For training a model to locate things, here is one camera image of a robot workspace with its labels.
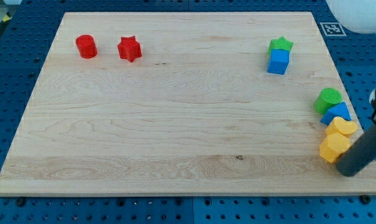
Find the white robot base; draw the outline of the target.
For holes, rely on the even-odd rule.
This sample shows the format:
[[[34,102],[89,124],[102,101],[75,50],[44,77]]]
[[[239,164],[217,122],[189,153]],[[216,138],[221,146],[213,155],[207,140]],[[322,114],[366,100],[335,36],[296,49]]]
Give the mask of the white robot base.
[[[376,0],[326,0],[326,3],[343,27],[360,34],[376,33]]]

